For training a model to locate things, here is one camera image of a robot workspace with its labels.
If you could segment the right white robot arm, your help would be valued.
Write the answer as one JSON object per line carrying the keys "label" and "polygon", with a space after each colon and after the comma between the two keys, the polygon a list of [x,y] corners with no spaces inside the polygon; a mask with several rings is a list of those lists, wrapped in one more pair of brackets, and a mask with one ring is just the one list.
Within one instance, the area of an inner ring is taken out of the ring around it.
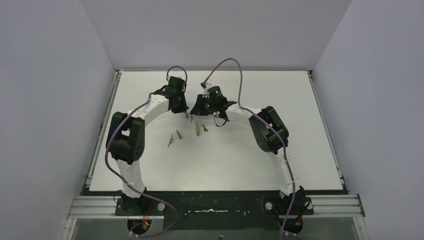
{"label": "right white robot arm", "polygon": [[209,116],[227,122],[237,122],[250,126],[258,147],[268,154],[277,180],[279,190],[285,195],[281,199],[282,209],[295,213],[301,207],[300,198],[293,194],[300,189],[294,172],[290,166],[287,147],[289,131],[272,106],[251,108],[228,100],[217,85],[202,83],[203,94],[199,94],[191,115]]}

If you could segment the brass padlock shackle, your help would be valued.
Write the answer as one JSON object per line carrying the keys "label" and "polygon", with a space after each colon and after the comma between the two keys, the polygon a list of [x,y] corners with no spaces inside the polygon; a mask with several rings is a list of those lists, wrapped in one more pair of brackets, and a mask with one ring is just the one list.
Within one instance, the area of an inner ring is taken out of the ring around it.
{"label": "brass padlock shackle", "polygon": [[195,124],[195,134],[197,137],[200,136],[200,126],[198,123]]}

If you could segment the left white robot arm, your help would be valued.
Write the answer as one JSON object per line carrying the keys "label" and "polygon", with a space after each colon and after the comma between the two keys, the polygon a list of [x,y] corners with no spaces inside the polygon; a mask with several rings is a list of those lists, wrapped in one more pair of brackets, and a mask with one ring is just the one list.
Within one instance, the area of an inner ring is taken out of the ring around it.
{"label": "left white robot arm", "polygon": [[186,112],[186,87],[184,79],[170,76],[166,85],[149,93],[146,102],[129,112],[117,111],[112,115],[104,162],[108,170],[121,180],[122,192],[130,198],[128,207],[137,214],[148,207],[140,167],[146,145],[146,127],[166,112]]}

